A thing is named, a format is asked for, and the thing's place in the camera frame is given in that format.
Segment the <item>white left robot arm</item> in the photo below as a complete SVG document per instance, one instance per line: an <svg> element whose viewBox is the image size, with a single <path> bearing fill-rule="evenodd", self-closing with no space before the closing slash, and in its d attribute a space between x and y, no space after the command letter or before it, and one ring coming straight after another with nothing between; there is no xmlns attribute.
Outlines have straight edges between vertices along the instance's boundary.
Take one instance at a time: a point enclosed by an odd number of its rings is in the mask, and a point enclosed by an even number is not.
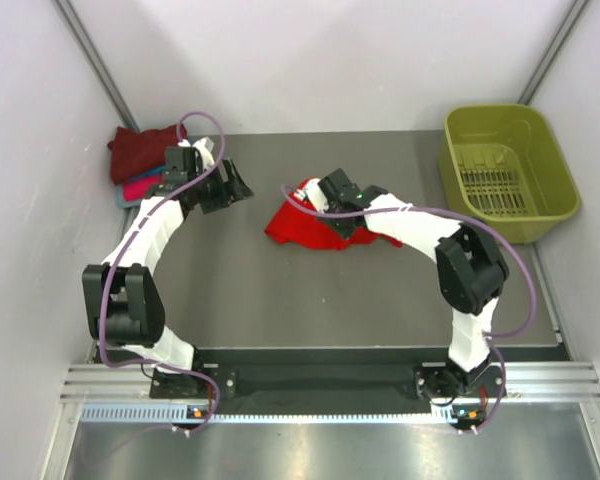
<svg viewBox="0 0 600 480"><path fill-rule="evenodd" d="M195 208L205 214L252 197L234 162L214 156L208 137L165 151L161 179L151 185L118 246L82 273L88 329L101 349L119 347L152 368L150 395L194 398L213 390L196 347L166 324L153 274L171 237Z"/></svg>

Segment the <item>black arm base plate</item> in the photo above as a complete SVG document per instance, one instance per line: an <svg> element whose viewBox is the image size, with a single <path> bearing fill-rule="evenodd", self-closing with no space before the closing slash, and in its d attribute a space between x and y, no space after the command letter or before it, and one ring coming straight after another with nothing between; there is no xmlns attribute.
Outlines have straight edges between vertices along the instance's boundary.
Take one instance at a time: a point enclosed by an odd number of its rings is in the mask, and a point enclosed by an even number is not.
<svg viewBox="0 0 600 480"><path fill-rule="evenodd" d="M193 367L220 387L219 413L233 415L423 413L493 400L504 384L495 358L466 374L441 347L209 348Z"/></svg>

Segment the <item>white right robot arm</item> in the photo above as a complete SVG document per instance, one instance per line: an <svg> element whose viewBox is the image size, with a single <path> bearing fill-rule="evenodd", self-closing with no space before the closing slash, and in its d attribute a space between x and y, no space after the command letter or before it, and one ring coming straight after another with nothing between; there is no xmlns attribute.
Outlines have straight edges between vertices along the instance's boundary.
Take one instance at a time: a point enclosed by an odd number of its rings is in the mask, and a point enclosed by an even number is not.
<svg viewBox="0 0 600 480"><path fill-rule="evenodd" d="M320 220L341 237L365 228L434 262L452 309L452 337L444 366L423 382L422 392L457 398L478 389L490 359L486 335L509 276L494 238L471 223L419 211L377 186L361 190L341 169L309 181L304 192Z"/></svg>

